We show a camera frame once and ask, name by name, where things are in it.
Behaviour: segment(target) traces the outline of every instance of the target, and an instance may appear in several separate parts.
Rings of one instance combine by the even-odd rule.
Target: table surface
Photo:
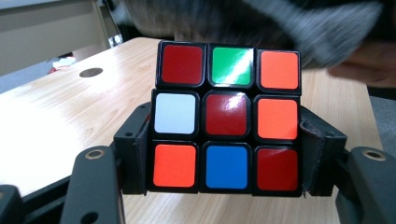
[[[71,174],[77,154],[105,145],[150,100],[159,40],[137,38],[0,95],[0,184],[26,195]],[[100,67],[95,77],[79,73]],[[303,72],[302,105],[348,136],[347,149],[381,148],[366,87]],[[338,223],[334,196],[153,193],[125,195],[127,223]]]

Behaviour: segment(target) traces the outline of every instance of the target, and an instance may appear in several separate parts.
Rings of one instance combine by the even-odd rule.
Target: green sticker
[[[215,48],[212,81],[216,85],[248,85],[251,81],[252,49]]]

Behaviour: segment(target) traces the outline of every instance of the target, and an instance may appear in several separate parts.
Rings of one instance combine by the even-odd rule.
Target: cube face
[[[301,95],[300,54],[257,50],[257,85],[266,93]]]
[[[210,91],[203,100],[203,128],[212,139],[242,139],[248,135],[250,100],[243,92]]]
[[[154,136],[189,138],[197,134],[198,94],[190,91],[153,91],[152,102]]]
[[[161,42],[149,190],[300,196],[299,58],[295,51]]]
[[[161,42],[159,52],[157,88],[195,88],[203,84],[206,45]]]
[[[258,147],[254,158],[254,194],[295,197],[301,195],[299,156],[295,149]]]
[[[248,89],[254,83],[253,49],[210,45],[208,81],[213,87]]]
[[[201,156],[201,192],[250,193],[250,151],[247,144],[206,143]]]
[[[198,191],[198,149],[194,143],[154,141],[152,153],[150,190]]]

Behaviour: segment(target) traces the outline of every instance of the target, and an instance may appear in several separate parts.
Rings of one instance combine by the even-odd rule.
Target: gray cloth
[[[345,60],[373,29],[377,2],[302,9],[287,0],[118,0],[113,17],[152,37],[297,49],[303,68]]]

